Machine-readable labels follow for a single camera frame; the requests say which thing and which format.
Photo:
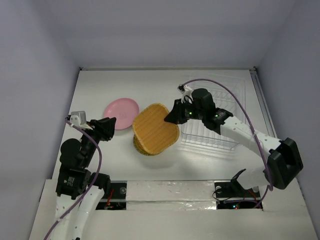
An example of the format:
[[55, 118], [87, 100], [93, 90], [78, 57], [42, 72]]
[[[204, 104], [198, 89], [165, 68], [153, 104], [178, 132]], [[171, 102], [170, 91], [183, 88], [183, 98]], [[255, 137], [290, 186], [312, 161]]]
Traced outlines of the pink round plate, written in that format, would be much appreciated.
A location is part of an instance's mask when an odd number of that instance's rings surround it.
[[116, 118], [115, 130], [129, 128], [140, 113], [137, 102], [131, 98], [118, 98], [112, 101], [104, 110], [104, 118]]

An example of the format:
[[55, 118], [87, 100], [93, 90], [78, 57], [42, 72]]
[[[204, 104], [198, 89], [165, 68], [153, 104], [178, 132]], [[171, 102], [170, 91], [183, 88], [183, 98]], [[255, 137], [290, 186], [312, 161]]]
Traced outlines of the orange square woven tray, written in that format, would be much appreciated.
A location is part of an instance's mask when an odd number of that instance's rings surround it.
[[150, 144], [162, 153], [177, 142], [180, 130], [176, 124], [164, 121], [168, 113], [165, 105], [153, 103], [135, 117], [132, 130], [143, 145]]

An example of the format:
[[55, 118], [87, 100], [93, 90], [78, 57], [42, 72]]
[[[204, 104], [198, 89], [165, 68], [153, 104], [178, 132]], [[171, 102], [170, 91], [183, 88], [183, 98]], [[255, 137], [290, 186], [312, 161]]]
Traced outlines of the orange round woven plate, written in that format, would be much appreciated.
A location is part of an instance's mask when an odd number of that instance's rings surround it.
[[140, 145], [140, 143], [139, 143], [136, 135], [133, 136], [133, 145], [134, 145], [135, 149], [136, 149], [140, 154], [142, 154], [142, 155], [144, 155], [144, 156], [156, 156], [156, 155], [159, 155], [159, 154], [160, 154], [160, 152], [159, 152], [159, 153], [148, 153], [148, 152], [146, 152], [146, 151], [142, 148], [142, 146]]

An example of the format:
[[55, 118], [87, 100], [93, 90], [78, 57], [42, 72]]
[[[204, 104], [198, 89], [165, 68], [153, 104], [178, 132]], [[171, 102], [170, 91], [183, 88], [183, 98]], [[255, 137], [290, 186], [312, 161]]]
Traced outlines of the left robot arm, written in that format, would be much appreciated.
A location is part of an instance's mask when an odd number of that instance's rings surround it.
[[110, 176], [101, 173], [103, 160], [99, 142], [110, 141], [116, 118], [86, 120], [84, 112], [72, 112], [65, 123], [82, 134], [60, 147], [54, 223], [46, 240], [81, 240], [100, 200], [110, 194]]

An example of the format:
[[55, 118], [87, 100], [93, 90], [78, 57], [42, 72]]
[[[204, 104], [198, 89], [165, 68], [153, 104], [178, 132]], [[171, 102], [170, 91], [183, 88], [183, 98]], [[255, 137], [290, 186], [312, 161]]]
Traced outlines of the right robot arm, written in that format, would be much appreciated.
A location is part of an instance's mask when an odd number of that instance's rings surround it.
[[216, 107], [205, 88], [185, 88], [183, 97], [176, 99], [165, 122], [182, 125], [188, 120], [202, 121], [216, 134], [230, 138], [262, 158], [263, 167], [253, 171], [240, 170], [230, 183], [235, 196], [242, 196], [253, 187], [270, 186], [284, 190], [303, 169], [297, 143], [291, 138], [280, 140], [255, 130], [231, 112]]

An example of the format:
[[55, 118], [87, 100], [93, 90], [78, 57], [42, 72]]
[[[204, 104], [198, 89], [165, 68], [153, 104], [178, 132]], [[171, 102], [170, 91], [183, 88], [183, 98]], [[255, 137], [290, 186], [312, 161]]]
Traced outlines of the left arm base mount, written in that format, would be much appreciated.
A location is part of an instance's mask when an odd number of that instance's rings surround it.
[[126, 194], [126, 181], [112, 181], [109, 193], [102, 197], [97, 204], [96, 210], [126, 210]]

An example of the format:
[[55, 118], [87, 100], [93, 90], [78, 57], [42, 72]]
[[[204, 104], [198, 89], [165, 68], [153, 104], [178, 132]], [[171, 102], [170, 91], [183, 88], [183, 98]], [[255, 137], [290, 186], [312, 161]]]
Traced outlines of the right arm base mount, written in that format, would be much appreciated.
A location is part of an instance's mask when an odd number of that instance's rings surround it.
[[214, 191], [212, 196], [217, 201], [227, 201], [234, 198], [244, 198], [248, 190], [244, 189], [238, 182], [239, 176], [246, 169], [240, 170], [231, 180], [221, 180], [214, 183]]

